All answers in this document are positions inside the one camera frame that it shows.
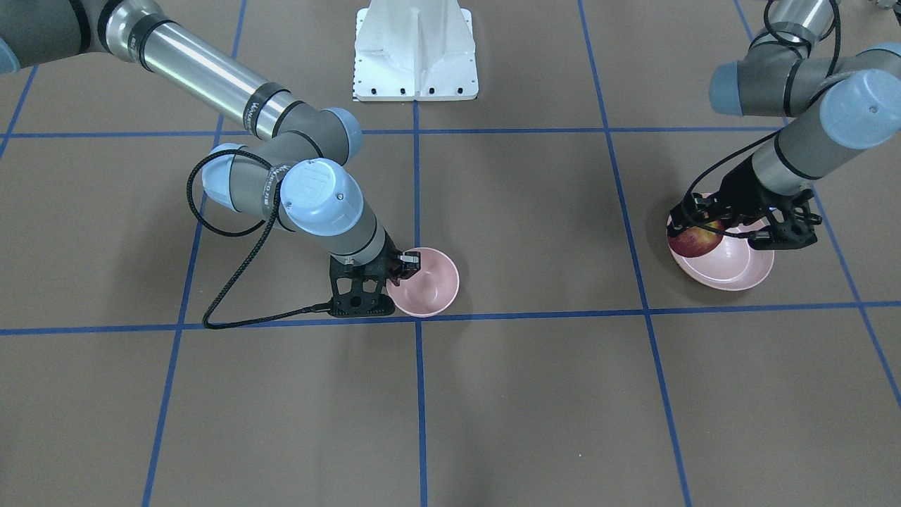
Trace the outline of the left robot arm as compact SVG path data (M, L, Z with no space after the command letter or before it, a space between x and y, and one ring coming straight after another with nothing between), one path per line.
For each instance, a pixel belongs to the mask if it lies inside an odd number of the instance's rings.
M741 161L705 198L689 189L669 213L667 236L733 227L757 250L800 249L823 219L809 206L812 185L899 131L899 44L840 56L837 1L769 1L764 27L739 61L714 72L718 113L788 118L778 132L741 150Z

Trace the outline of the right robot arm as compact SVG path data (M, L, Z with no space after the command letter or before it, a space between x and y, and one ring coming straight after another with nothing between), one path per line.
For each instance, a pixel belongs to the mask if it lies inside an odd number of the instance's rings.
M203 192L261 227L319 242L341 278L399 284L422 269L399 249L348 173L363 148L358 119L308 105L168 15L158 1L4 1L2 72L81 55L139 66L212 109L252 144L225 142L196 168Z

